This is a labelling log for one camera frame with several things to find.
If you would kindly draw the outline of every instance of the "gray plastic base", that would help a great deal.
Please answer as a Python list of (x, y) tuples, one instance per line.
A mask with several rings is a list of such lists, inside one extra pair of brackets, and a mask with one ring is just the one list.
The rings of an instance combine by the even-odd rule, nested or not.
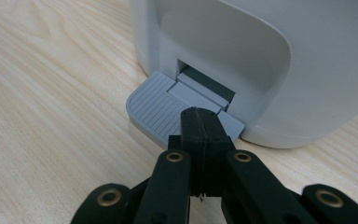
[(161, 147), (167, 148), (168, 137), (180, 134), (180, 113), (196, 106), (217, 113), (231, 140), (238, 138), (244, 124), (223, 111), (228, 103), (222, 104), (218, 96), (202, 95), (208, 92), (201, 94), (192, 89), (194, 80), (184, 74), (179, 75), (178, 79), (179, 82), (176, 82), (155, 72), (136, 89), (127, 100), (127, 112), (132, 123)]

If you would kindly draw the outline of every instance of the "black plastic part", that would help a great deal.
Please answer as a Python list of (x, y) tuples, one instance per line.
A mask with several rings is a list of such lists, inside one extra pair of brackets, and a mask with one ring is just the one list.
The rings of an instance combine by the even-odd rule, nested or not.
[(307, 186), (300, 201), (320, 223), (358, 223), (358, 204), (332, 187)]
[[(98, 197), (106, 190), (115, 189), (120, 193), (119, 201), (110, 206), (102, 206), (98, 203)], [(117, 197), (113, 193), (105, 194), (105, 197)], [(80, 205), (72, 219), (72, 224), (112, 224), (126, 223), (129, 201), (131, 200), (130, 190), (122, 185), (107, 184), (95, 189), (87, 199)]]
[(161, 153), (133, 223), (187, 223), (190, 167), (190, 156), (182, 150)]
[[(221, 197), (224, 190), (226, 154), (235, 149), (217, 115), (207, 109), (191, 107), (181, 114), (181, 149), (192, 160), (191, 195)], [(177, 138), (171, 147), (178, 147)]]
[(252, 223), (316, 223), (255, 154), (228, 152), (227, 175)]
[(230, 201), (222, 199), (221, 202), (222, 212), (225, 216), (227, 224), (247, 224), (251, 223), (246, 211), (238, 201)]
[(227, 224), (358, 223), (358, 204), (339, 190), (314, 185), (300, 196), (255, 154), (235, 150), (215, 113), (193, 107), (181, 116), (182, 135), (170, 136), (149, 179), (97, 188), (72, 223), (186, 224), (190, 194), (222, 197)]

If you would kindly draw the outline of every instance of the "textured pedal surface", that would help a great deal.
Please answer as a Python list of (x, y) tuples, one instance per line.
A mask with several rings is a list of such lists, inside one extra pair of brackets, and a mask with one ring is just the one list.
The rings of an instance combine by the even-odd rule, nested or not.
[[(127, 100), (127, 112), (132, 123), (163, 148), (167, 148), (170, 135), (180, 134), (180, 113), (191, 106), (205, 105), (205, 102), (181, 101), (180, 97), (175, 97), (177, 91), (170, 94), (170, 89), (176, 89), (175, 84), (175, 80), (155, 72)], [(227, 135), (234, 141), (244, 125), (224, 111), (220, 111), (218, 117)]]

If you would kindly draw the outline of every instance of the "wood grain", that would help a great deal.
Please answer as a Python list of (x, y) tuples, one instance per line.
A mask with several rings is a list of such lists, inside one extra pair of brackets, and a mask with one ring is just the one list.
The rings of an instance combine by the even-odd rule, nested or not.
[[(135, 186), (161, 149), (129, 122), (146, 79), (125, 0), (0, 0), (0, 223), (69, 223), (98, 186)], [(324, 183), (358, 202), (358, 116), (307, 147), (238, 140), (296, 192)], [(192, 199), (191, 223), (224, 223)]]

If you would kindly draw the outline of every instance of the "white plastic device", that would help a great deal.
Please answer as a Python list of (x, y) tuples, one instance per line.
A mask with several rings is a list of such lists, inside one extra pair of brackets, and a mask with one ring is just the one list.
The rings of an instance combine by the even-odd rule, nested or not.
[[(177, 82), (191, 67), (230, 89), (234, 95), (220, 111), (246, 125), (240, 133), (247, 141), (301, 147), (358, 114), (358, 1), (130, 4), (146, 73), (159, 71)], [(130, 117), (142, 126), (130, 102)]]

